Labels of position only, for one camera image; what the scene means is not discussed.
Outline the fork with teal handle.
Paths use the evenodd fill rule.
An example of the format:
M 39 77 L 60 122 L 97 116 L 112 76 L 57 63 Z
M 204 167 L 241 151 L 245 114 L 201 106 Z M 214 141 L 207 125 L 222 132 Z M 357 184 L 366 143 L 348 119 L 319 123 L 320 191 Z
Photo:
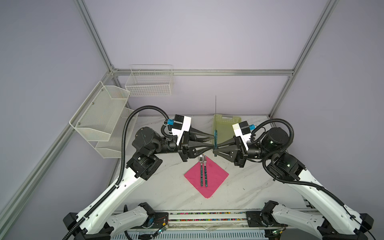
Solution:
M 208 187 L 208 173 L 207 173 L 207 155 L 203 154 L 203 168 L 204 168 L 204 182 L 205 187 Z

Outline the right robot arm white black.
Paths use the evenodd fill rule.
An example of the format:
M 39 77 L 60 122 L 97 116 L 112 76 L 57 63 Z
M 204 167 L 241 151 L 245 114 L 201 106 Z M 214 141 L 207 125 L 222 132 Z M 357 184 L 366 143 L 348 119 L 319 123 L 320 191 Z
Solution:
M 287 152 L 293 141 L 293 128 L 289 127 L 287 131 L 271 128 L 256 138 L 260 129 L 235 126 L 235 136 L 218 144 L 214 153 L 239 167 L 244 167 L 246 161 L 261 163 L 273 180 L 297 191 L 321 214 L 316 218 L 276 201 L 268 201 L 260 212 L 260 224 L 294 227 L 321 240 L 366 240 L 371 233 L 373 218 L 349 208 L 321 185 L 302 162 Z

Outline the knife with teal handle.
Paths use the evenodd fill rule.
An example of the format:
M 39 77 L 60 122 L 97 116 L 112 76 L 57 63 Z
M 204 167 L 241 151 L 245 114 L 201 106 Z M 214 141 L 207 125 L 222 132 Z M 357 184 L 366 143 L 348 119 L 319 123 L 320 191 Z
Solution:
M 215 95 L 215 114 L 214 114 L 214 150 L 217 149 L 218 145 L 218 132 L 217 132 L 217 95 Z

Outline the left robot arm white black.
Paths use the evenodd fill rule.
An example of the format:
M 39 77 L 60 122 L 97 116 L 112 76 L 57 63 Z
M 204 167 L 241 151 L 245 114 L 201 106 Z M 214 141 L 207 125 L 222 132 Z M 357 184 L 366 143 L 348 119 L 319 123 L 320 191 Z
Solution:
M 156 212 L 148 203 L 141 203 L 133 210 L 114 215 L 115 210 L 140 185 L 147 181 L 160 167 L 158 154 L 178 153 L 183 162 L 194 159 L 213 149 L 213 135 L 192 127 L 172 131 L 171 137 L 162 137 L 149 127 L 138 130 L 133 141 L 136 152 L 128 160 L 122 160 L 119 176 L 88 207 L 79 213 L 64 217 L 67 240 L 109 240 L 128 229 L 149 228 Z

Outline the spoon with teal handle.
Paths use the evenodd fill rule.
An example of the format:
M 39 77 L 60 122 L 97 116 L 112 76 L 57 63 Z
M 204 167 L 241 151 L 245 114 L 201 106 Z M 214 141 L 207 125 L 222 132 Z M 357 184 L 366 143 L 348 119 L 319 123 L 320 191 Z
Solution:
M 201 187 L 204 185 L 204 155 L 199 155 L 199 163 L 200 163 L 200 184 Z

